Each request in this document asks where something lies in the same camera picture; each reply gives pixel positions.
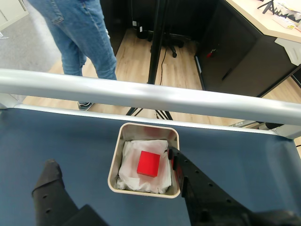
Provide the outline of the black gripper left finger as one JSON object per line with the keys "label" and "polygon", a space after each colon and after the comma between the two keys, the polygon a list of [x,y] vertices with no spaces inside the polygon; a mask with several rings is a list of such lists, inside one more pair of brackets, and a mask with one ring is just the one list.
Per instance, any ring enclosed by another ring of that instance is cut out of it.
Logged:
{"label": "black gripper left finger", "polygon": [[38,226],[107,225],[89,205],[76,206],[65,190],[62,171],[54,159],[45,162],[32,197]]}

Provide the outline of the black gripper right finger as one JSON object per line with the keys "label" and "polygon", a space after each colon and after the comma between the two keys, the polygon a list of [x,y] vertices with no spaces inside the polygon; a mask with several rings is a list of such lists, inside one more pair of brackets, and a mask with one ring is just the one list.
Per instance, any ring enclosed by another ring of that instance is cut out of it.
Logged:
{"label": "black gripper right finger", "polygon": [[192,226],[254,226],[250,210],[234,200],[173,146],[167,148]]}

